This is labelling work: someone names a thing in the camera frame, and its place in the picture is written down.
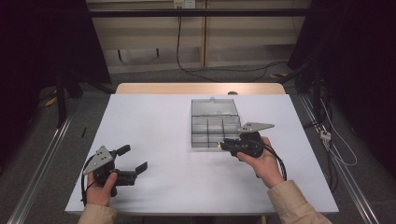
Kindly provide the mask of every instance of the dark background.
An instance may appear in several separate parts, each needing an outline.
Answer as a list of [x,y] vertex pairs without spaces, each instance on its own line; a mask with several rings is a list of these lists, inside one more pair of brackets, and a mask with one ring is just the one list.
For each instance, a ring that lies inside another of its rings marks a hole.
[[54,86],[59,73],[110,82],[92,20],[48,13],[60,9],[88,11],[84,0],[0,2],[0,165],[22,139],[40,90]]
[[[373,155],[396,177],[396,9],[389,1],[313,1],[311,9],[331,14],[306,17],[289,67],[314,57],[332,98],[368,144]],[[302,72],[300,91],[312,85],[312,69]]]

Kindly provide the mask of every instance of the gray floor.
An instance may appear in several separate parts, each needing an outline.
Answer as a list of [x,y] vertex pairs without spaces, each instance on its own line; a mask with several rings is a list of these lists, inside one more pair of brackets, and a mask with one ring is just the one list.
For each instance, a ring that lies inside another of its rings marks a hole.
[[[257,68],[254,66],[234,66],[234,69]],[[270,74],[287,73],[285,66],[275,66],[265,73],[260,82],[274,81]],[[221,81],[244,81],[250,80],[258,74],[236,72],[212,72],[204,73],[204,76],[218,78]],[[135,71],[134,73],[113,74],[114,84],[128,81],[157,81],[162,82],[160,76],[167,77],[168,81],[202,81],[200,78],[187,76],[178,70],[167,71]],[[82,163],[87,157],[95,133],[100,125],[105,112],[108,95],[92,88],[84,88],[81,99],[67,98],[68,108],[77,106],[77,111],[64,136],[49,170],[45,174],[44,181],[29,213],[24,218],[24,223],[77,223],[78,216],[67,214],[64,208],[68,202],[71,191],[74,188],[75,179],[81,169]],[[293,82],[285,85],[285,90],[290,95],[301,123],[310,121],[301,101],[300,95],[295,93]],[[396,181],[373,158],[363,139],[354,135],[351,127],[343,114],[337,108],[336,102],[332,102],[333,123],[337,131],[346,139],[358,157],[358,164],[349,168],[361,187],[362,192],[369,200],[375,215],[380,223],[396,223]],[[38,108],[35,117],[29,126],[30,132],[21,143],[17,153],[12,157],[0,175],[0,222],[6,223],[26,189],[36,167],[41,161],[57,124],[56,105]],[[308,140],[317,155],[319,164],[325,176],[328,176],[327,153],[318,140],[318,134],[314,128],[305,129]],[[346,161],[352,160],[347,147],[334,139],[337,148]],[[338,186],[333,194],[339,206],[340,212],[326,215],[333,223],[364,223],[360,211],[357,209],[343,181],[338,180]],[[142,217],[126,217],[120,215],[117,223],[142,223]],[[257,223],[256,217],[219,217],[217,223]],[[145,223],[192,223],[190,217],[146,217]],[[270,216],[268,223],[279,223],[276,215]]]

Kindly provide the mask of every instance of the metal rail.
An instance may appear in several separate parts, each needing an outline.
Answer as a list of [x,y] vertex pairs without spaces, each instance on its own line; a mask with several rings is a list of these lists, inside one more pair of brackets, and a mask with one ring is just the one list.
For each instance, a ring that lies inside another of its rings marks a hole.
[[304,17],[310,13],[324,15],[330,10],[310,10],[309,8],[267,8],[267,9],[95,9],[78,10],[40,10],[38,15],[55,15],[66,17]]
[[[301,100],[303,102],[303,106],[304,106],[309,118],[311,118],[311,121],[314,121],[315,115],[311,109],[313,107],[311,101],[306,96],[305,97],[301,96]],[[323,124],[315,125],[315,128],[318,133],[319,133],[320,129],[326,130],[326,127]],[[337,150],[336,145],[332,144],[332,150],[334,153],[337,154],[337,156],[339,158],[342,158],[339,151]],[[361,213],[361,217],[363,218],[364,223],[366,223],[366,224],[379,223],[378,219],[375,216],[375,212],[374,212],[372,206],[370,205],[370,203],[367,200],[366,196],[364,195],[363,191],[359,187],[359,185],[356,182],[355,178],[353,177],[352,173],[350,173],[348,167],[345,166],[344,164],[342,164],[335,157],[331,156],[331,158],[332,158],[332,162],[334,163],[338,174],[341,176],[341,179],[343,180],[343,182],[346,186],[346,189],[347,189],[349,195],[352,198],[352,201],[354,202],[357,209]]]
[[55,158],[56,152],[58,151],[58,148],[64,139],[64,135],[67,132],[77,107],[78,105],[72,108],[64,124],[60,128],[56,129],[55,134],[53,135],[52,140],[49,143],[43,158],[41,159],[40,164],[35,170],[35,174],[33,175],[20,200],[15,206],[7,224],[22,224],[26,219],[32,204],[35,201],[35,197],[41,189],[41,185],[44,181],[44,178],[46,177],[48,169]]

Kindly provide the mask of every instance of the sleeve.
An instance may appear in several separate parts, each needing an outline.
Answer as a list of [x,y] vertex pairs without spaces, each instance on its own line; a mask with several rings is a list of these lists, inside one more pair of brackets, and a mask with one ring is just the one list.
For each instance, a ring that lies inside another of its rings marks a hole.
[[78,224],[113,224],[116,216],[114,208],[87,203]]
[[292,180],[269,189],[268,195],[282,223],[331,223],[315,211]]

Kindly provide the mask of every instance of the hand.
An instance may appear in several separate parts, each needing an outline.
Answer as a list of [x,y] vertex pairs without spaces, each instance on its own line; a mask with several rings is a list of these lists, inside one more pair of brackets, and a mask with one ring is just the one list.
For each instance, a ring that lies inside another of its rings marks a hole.
[[110,191],[116,183],[117,177],[117,173],[112,173],[102,187],[95,182],[93,172],[90,172],[88,174],[88,186],[91,186],[87,189],[87,203],[109,207],[111,197]]
[[[262,141],[266,145],[271,146],[267,137],[262,137]],[[276,157],[269,151],[264,150],[259,158],[250,157],[243,152],[238,152],[236,156],[239,160],[249,164],[269,189],[285,181],[279,172]]]

